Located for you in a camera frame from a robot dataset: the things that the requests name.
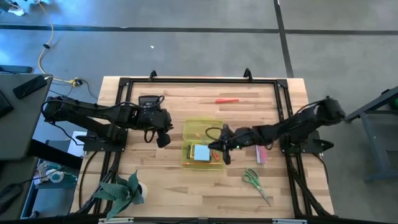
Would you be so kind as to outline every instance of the gray floor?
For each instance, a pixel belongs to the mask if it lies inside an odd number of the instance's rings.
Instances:
[[[31,1],[19,2],[29,14],[16,17],[3,13],[0,24],[48,23]],[[48,3],[45,7],[58,25],[277,28],[272,0]],[[280,0],[280,5],[286,29],[398,29],[397,1]],[[49,35],[48,31],[1,30],[0,63],[32,66],[39,73],[37,57]],[[294,77],[305,79],[310,101],[330,95],[349,113],[398,84],[396,35],[288,35],[287,43]],[[148,75],[151,70],[157,70],[158,75],[238,77],[249,67],[256,77],[287,76],[279,34],[63,31],[55,33],[43,66],[60,78],[86,79],[95,94],[104,75]],[[68,88],[51,87],[59,93],[67,93]],[[70,96],[95,101],[84,86]],[[81,129],[67,123],[62,126],[69,133]],[[325,153],[335,213],[396,223],[398,180],[363,182],[375,165],[361,123],[343,123],[320,131],[323,139],[335,143]],[[61,131],[43,122],[39,122],[34,137],[41,141],[65,139]],[[41,206],[47,209],[46,203]]]

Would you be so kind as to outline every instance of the yellow plastic container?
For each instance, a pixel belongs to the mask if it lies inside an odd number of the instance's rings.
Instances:
[[[206,118],[190,118],[184,121],[182,137],[185,140],[182,144],[181,150],[181,167],[184,169],[197,169],[197,170],[221,170],[224,169],[223,153],[213,150],[218,155],[218,160],[211,153],[210,161],[195,161],[187,157],[188,150],[194,145],[204,145],[211,143],[205,131],[208,128],[222,128],[223,122],[215,119]],[[218,138],[220,130],[212,129],[208,134],[213,138]]]

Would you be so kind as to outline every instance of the blue sticky note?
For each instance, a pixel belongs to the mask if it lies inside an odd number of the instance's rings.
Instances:
[[[207,146],[195,145],[193,160],[209,161],[210,160],[210,149]]]

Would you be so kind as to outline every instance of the wooden tabletop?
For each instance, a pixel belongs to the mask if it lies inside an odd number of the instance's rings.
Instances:
[[[120,77],[104,77],[98,104],[114,105]],[[287,79],[294,112],[308,103],[304,80]],[[169,131],[172,142],[159,149],[156,141],[144,142],[142,131],[129,130],[126,150],[122,153],[119,175],[128,178],[138,170],[138,179],[146,184],[148,195],[144,204],[130,205],[120,216],[129,217],[228,217],[228,218],[292,218],[292,199],[284,155],[276,142],[267,151],[267,164],[256,164],[252,147],[231,152],[232,163],[224,170],[185,170],[180,167],[182,126],[187,118],[207,117],[223,120],[231,129],[279,121],[275,93],[266,84],[218,83],[135,83],[131,101],[138,96],[164,95],[161,104],[172,117],[174,129]],[[218,98],[239,98],[239,103],[214,104]],[[85,156],[82,169],[90,154]],[[100,178],[104,153],[93,158],[85,175],[82,199],[93,193]],[[328,184],[322,163],[311,154],[303,154],[308,188],[326,211],[333,213]],[[245,168],[252,167],[271,207],[250,184],[241,180]],[[71,212],[78,210],[78,184]],[[298,197],[304,212],[302,193]]]

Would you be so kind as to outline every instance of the green scissor handle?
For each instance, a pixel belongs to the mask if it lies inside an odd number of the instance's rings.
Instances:
[[[243,182],[252,184],[254,187],[261,187],[259,182],[259,174],[252,168],[246,168],[246,171],[242,174]]]

